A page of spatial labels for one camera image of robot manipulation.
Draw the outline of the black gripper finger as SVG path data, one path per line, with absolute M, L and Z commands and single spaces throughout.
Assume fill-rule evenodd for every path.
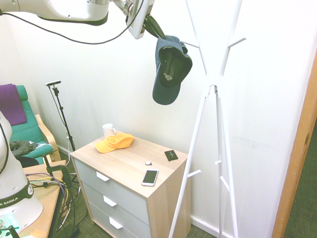
M 154 26 L 155 31 L 157 32 L 157 34 L 159 35 L 158 38 L 162 38 L 165 39 L 165 34 L 162 31 L 162 29 L 160 28 L 159 24 L 156 22 L 156 20 L 150 15 L 147 15 L 147 23 L 151 23 Z
M 158 38 L 159 35 L 157 34 L 157 32 L 155 31 L 154 29 L 154 26 L 153 24 L 151 23 L 144 23 L 144 28 L 146 31 L 148 31 L 151 35 L 153 35 L 154 37 Z

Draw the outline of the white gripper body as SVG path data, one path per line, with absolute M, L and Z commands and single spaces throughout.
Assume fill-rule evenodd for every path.
M 147 14 L 151 13 L 151 0 L 130 0 L 128 7 L 128 21 L 127 26 L 131 35 L 135 39 L 140 39 L 144 34 L 144 21 Z

